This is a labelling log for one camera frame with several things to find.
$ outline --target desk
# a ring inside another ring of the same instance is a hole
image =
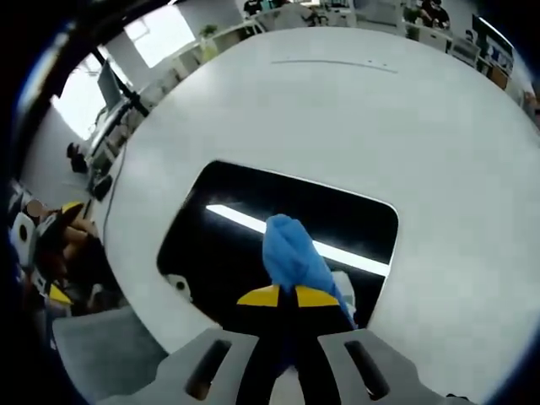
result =
[[[111,135],[111,132],[115,127],[120,123],[124,114],[132,108],[132,103],[128,99],[123,99],[112,111],[108,111],[105,120],[99,124],[99,127],[96,129],[94,134],[90,137],[89,143],[89,152],[87,157],[94,157],[102,149],[103,141]]]
[[[208,41],[212,41],[218,52],[221,53],[242,40],[240,34],[242,30],[250,28],[255,29],[256,27],[261,32],[264,31],[264,29],[254,19],[247,19],[241,24],[231,26],[226,30],[216,33],[216,35],[213,35],[208,39]],[[169,69],[174,68],[179,74],[180,78],[184,79],[199,69],[202,64],[203,51],[201,50],[201,42],[199,40],[195,40],[165,58],[158,64],[157,67],[154,68],[154,70],[159,72],[159,74],[162,74],[162,72],[166,72]]]
[[[537,132],[466,64],[394,35],[309,28],[255,35],[177,86],[127,145],[105,247],[168,352],[211,325],[156,258],[214,159],[396,208],[391,275],[369,329],[431,389],[484,402],[523,354],[540,311]]]
[[[428,46],[433,46],[434,48],[439,49],[439,51],[448,52],[451,47],[451,43],[454,41],[452,33],[448,30],[437,30],[435,28],[426,27],[421,24],[409,23],[404,19],[402,19],[402,24],[405,30],[407,29],[407,27],[414,27],[418,29],[418,42]],[[431,40],[431,38],[443,40],[445,41],[445,43],[442,45],[438,44],[437,40]]]
[[[478,57],[476,70],[478,70],[484,76],[489,76],[489,71],[491,68],[493,68],[493,65],[490,61],[483,57]]]

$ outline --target blue towel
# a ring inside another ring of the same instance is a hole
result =
[[[278,214],[267,220],[267,231],[262,241],[262,262],[272,282],[286,292],[290,292],[295,285],[304,285],[336,298],[354,326],[330,269],[315,250],[313,240],[298,219]]]

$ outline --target computer monitor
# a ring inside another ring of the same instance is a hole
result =
[[[120,88],[116,82],[116,76],[112,72],[109,61],[105,61],[105,64],[101,68],[98,85],[105,99],[107,110],[112,111],[122,101],[122,93],[120,92]]]

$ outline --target gray carpet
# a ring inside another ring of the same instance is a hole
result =
[[[140,390],[166,356],[129,306],[57,319],[52,330],[69,378],[89,403]]]

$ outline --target window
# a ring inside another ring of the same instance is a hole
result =
[[[101,65],[94,55],[88,55],[69,75],[60,97],[53,96],[52,104],[64,121],[83,140],[94,131],[95,119],[105,107],[97,83]]]
[[[149,68],[195,40],[176,6],[165,6],[124,28]]]

